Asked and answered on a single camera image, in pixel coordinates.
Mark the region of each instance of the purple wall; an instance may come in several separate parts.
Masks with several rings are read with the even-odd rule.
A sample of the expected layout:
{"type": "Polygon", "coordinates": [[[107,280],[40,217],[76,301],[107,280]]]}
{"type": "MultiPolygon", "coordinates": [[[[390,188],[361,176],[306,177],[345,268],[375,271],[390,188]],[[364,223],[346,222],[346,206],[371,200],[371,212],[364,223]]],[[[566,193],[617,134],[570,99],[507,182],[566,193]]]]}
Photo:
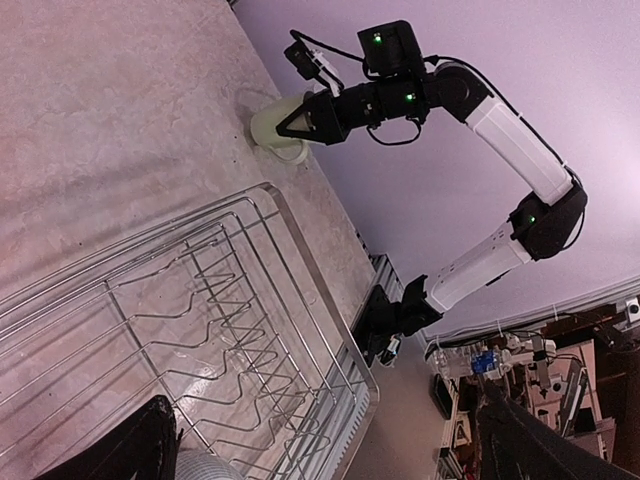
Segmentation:
{"type": "MultiPolygon", "coordinates": [[[[425,55],[479,67],[582,177],[590,204],[578,244],[472,295],[440,329],[525,312],[639,273],[640,3],[241,0],[236,9],[285,94],[306,85],[282,55],[290,28],[360,53],[358,30],[408,19],[425,55]]],[[[357,65],[339,58],[335,65],[347,83],[362,80],[357,65]]],[[[394,123],[380,135],[402,138],[411,128],[394,123]]],[[[484,239],[528,193],[444,112],[431,113],[414,145],[385,148],[354,132],[345,144],[315,152],[371,250],[387,252],[405,282],[484,239]]]]}

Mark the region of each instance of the wall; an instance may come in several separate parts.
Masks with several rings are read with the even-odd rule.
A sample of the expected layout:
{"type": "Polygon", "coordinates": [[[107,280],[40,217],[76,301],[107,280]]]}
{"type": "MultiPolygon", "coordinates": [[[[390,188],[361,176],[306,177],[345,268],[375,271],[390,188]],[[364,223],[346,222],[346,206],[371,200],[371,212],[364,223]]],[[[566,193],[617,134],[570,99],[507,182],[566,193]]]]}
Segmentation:
{"type": "MultiPolygon", "coordinates": [[[[237,13],[285,94],[305,88],[282,55],[290,28],[360,53],[358,30],[409,19],[425,55],[478,66],[582,177],[590,204],[578,244],[477,292],[436,329],[525,312],[638,272],[640,3],[242,0],[237,13]]],[[[346,83],[362,80],[357,64],[335,65],[346,83]]],[[[403,122],[380,131],[387,139],[412,133],[403,122]]],[[[387,252],[405,283],[484,239],[528,193],[440,111],[410,146],[381,147],[357,131],[315,152],[371,250],[387,252]]]]}

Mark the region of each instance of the white cup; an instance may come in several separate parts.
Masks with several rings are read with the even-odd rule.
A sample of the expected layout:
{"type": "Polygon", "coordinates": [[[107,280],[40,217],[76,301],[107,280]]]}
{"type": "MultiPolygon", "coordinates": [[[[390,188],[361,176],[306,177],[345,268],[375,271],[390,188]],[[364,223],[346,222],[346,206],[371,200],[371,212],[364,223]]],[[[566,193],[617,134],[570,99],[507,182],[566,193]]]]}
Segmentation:
{"type": "MultiPolygon", "coordinates": [[[[276,100],[263,108],[251,118],[251,136],[262,148],[272,152],[278,160],[287,165],[299,165],[309,156],[309,142],[301,138],[282,137],[276,132],[276,127],[287,118],[291,112],[302,105],[306,94],[276,100]],[[286,157],[278,149],[300,146],[300,152],[293,158],[286,157]]],[[[289,125],[294,130],[308,130],[304,115],[295,119],[289,125]]]]}

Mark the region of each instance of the metal frame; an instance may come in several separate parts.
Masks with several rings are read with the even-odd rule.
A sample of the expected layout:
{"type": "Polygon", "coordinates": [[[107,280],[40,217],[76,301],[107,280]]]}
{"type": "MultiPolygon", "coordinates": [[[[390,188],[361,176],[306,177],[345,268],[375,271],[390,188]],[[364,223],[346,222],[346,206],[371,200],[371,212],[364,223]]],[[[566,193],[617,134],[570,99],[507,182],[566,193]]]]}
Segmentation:
{"type": "Polygon", "coordinates": [[[25,431],[13,433],[11,443],[0,439],[5,440],[0,443],[0,468],[4,462],[28,462],[29,453],[45,448],[44,438],[54,438],[66,428],[67,418],[77,410],[91,407],[99,411],[96,416],[92,410],[95,423],[91,428],[78,429],[78,438],[64,451],[57,451],[52,461],[36,468],[47,470],[86,448],[155,390],[172,402],[185,437],[213,453],[233,451],[228,460],[247,478],[340,479],[379,401],[375,380],[291,209],[269,183],[133,235],[0,301],[0,385],[7,376],[15,386],[11,374],[22,372],[21,368],[29,376],[21,376],[16,388],[5,387],[0,392],[0,428],[20,415],[27,425],[25,431]],[[257,200],[261,196],[268,199],[268,213],[257,200]],[[276,221],[286,227],[314,293],[332,320],[330,327],[339,334],[339,350],[329,339],[329,326],[316,318],[318,307],[312,308],[303,294],[297,278],[300,273],[290,267],[290,252],[285,254],[279,246],[282,239],[273,233],[276,221]],[[186,286],[179,280],[185,271],[189,273],[186,286]],[[289,295],[282,293],[282,282],[289,295]],[[179,309],[163,306],[167,301],[147,298],[154,288],[175,293],[183,286],[185,292],[175,299],[182,301],[179,309]],[[147,309],[152,304],[157,310],[147,309]],[[300,306],[295,312],[294,305],[300,306]],[[116,320],[112,316],[113,321],[102,331],[82,336],[87,328],[99,324],[94,315],[98,307],[116,320]],[[303,317],[313,328],[300,329],[303,317]],[[74,328],[59,333],[67,324],[74,328]],[[197,338],[181,330],[192,324],[197,338]],[[177,338],[163,337],[165,328],[177,338]],[[220,338],[227,339],[227,346],[220,351],[218,345],[214,351],[220,338]],[[118,348],[111,342],[120,342],[118,348]],[[64,345],[75,348],[39,369],[28,363],[37,363],[38,356],[51,347],[51,351],[64,351],[64,345]],[[113,348],[118,354],[113,363],[96,367],[92,352],[103,348],[113,348]],[[25,351],[29,352],[26,360],[25,351]],[[187,360],[170,355],[175,352],[192,362],[189,367],[183,366],[187,360]],[[219,371],[203,373],[191,367],[198,358],[209,361],[216,354],[221,354],[216,357],[219,371]],[[127,391],[125,400],[110,402],[105,410],[94,408],[104,404],[105,392],[111,395],[109,389],[129,375],[132,365],[144,370],[136,373],[143,379],[138,388],[127,391]],[[74,375],[83,368],[89,369],[91,382],[73,383],[74,375]],[[227,389],[237,386],[237,395],[230,399],[213,394],[207,389],[214,384],[227,389]],[[194,385],[205,385],[205,393],[202,388],[194,391],[194,385]],[[51,392],[56,401],[66,396],[55,403],[51,392]],[[44,408],[23,411],[36,404],[44,408]],[[230,406],[242,407],[245,416],[254,414],[255,425],[240,426],[232,421],[234,417],[222,421],[214,415],[230,406]],[[279,460],[262,460],[270,451],[278,453],[279,460]]]}

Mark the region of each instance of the wire basket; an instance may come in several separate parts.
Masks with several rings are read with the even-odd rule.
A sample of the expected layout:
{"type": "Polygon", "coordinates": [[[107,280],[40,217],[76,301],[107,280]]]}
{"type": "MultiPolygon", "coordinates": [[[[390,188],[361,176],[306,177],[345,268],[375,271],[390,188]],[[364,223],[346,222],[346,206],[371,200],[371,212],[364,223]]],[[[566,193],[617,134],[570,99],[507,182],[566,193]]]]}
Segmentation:
{"type": "Polygon", "coordinates": [[[342,478],[378,390],[279,190],[136,234],[0,302],[0,471],[29,479],[151,396],[246,478],[342,478]]]}

